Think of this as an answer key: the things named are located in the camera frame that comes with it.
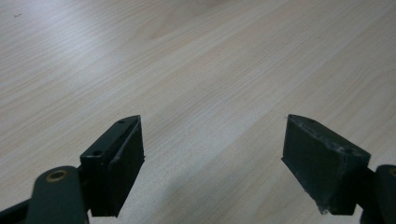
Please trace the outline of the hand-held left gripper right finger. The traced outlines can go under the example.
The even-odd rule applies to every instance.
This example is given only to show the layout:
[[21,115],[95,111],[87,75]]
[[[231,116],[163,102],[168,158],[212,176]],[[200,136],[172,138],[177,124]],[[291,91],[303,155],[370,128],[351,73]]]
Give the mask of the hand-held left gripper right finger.
[[288,115],[282,161],[320,211],[351,215],[371,155],[319,122]]

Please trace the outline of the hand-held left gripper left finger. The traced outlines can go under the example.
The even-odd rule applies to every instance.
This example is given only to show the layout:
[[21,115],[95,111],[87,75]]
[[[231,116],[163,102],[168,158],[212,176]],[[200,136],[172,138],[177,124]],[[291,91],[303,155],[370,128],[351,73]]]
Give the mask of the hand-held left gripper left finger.
[[83,196],[93,217],[117,217],[145,161],[141,117],[116,121],[80,155]]

